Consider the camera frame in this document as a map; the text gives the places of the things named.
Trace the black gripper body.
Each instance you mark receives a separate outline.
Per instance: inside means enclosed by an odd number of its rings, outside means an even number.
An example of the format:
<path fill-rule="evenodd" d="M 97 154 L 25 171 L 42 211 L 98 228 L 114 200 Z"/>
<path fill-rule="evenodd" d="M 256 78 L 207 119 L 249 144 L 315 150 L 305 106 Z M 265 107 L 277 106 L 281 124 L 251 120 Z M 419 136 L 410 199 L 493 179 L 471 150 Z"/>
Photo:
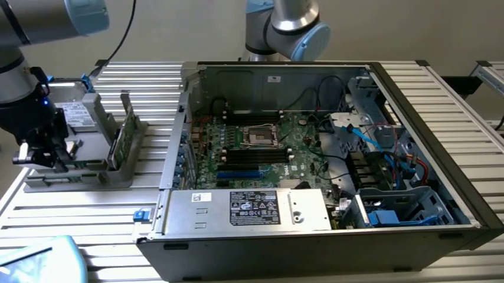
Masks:
<path fill-rule="evenodd" d="M 18 144 L 27 143 L 34 149 L 50 152 L 66 148 L 65 110 L 49 100 L 3 104 L 2 129 L 15 136 Z"/>

